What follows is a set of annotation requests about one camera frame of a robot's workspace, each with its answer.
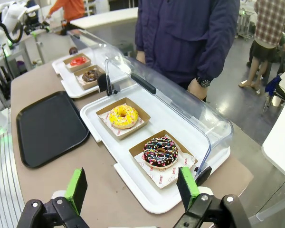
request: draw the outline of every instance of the plaid shirt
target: plaid shirt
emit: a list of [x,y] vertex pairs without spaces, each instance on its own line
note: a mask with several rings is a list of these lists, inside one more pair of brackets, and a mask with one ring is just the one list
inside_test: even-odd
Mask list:
[[255,38],[277,46],[285,32],[285,0],[256,0]]

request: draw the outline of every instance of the orange shirt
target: orange shirt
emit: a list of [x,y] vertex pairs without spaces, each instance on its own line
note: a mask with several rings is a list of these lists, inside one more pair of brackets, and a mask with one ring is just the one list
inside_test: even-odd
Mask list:
[[63,7],[64,10],[64,19],[70,22],[81,18],[85,14],[84,2],[83,0],[57,0],[55,5],[49,11],[49,14],[52,15],[60,7]]

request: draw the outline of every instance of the person in orange shirt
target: person in orange shirt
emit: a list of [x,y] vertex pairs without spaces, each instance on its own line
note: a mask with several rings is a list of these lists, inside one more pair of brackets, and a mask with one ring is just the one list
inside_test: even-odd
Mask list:
[[70,21],[82,18],[85,15],[84,2],[83,0],[57,0],[46,18],[51,18],[52,14],[61,7],[63,7],[63,17],[67,22],[64,29],[61,31],[61,35],[66,35],[68,30],[77,28],[76,26],[71,25]]

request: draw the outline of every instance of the person in plaid shirt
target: person in plaid shirt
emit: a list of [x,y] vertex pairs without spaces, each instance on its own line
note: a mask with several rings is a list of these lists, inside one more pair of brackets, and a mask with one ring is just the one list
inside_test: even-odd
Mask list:
[[[251,86],[258,90],[261,77],[265,73],[268,61],[275,55],[275,48],[285,32],[285,0],[256,0],[257,13],[255,40],[253,41],[252,62],[248,80],[239,87]],[[261,64],[256,82],[252,80]]]

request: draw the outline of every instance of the black tray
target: black tray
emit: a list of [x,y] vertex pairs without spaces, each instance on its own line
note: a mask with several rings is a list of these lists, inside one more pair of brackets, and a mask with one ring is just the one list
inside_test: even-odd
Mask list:
[[89,135],[65,91],[22,109],[16,122],[21,160],[30,168],[45,165],[71,151]]

